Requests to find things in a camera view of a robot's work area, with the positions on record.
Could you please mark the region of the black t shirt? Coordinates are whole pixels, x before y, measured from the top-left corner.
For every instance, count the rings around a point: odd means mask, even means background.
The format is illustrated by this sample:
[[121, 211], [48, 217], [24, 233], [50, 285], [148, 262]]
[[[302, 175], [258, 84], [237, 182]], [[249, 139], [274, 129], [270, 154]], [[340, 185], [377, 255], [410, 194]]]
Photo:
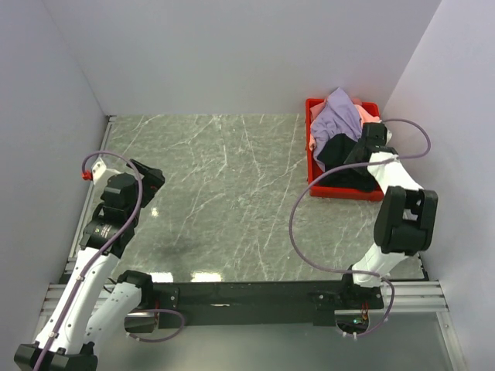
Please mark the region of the black t shirt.
[[[322, 151], [316, 157], [323, 163], [324, 172], [344, 165], [356, 142], [345, 134], [337, 134], [329, 139]], [[356, 189], [361, 192], [372, 192], [378, 189], [378, 184], [370, 174], [362, 175], [354, 169], [344, 169], [328, 175], [319, 183], [321, 186]]]

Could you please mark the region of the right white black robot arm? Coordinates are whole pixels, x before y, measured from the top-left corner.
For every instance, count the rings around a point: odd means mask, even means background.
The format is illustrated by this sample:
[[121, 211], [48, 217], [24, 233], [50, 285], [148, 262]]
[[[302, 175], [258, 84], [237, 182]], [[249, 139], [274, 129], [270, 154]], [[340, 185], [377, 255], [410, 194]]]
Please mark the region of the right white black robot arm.
[[362, 176], [371, 176], [384, 198], [374, 223], [374, 242], [364, 257], [343, 275], [340, 301], [357, 308], [381, 285], [396, 265], [432, 242], [439, 197], [424, 189], [405, 170], [402, 157], [387, 145], [383, 123], [366, 123], [344, 162]]

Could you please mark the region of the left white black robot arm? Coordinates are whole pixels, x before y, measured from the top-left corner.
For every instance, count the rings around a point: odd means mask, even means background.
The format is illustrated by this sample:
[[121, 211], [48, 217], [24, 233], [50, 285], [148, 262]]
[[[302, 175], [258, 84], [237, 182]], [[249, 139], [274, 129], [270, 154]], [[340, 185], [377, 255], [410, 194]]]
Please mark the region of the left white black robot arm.
[[99, 345], [127, 314], [144, 311], [155, 300], [152, 278], [124, 273], [102, 306], [96, 306], [110, 273], [135, 235], [141, 209], [165, 184], [161, 170], [134, 159], [132, 173], [110, 169], [102, 158], [84, 168], [83, 179], [102, 184], [101, 203], [86, 225], [76, 264], [60, 299], [34, 343], [21, 344], [14, 356], [21, 370], [95, 370]]

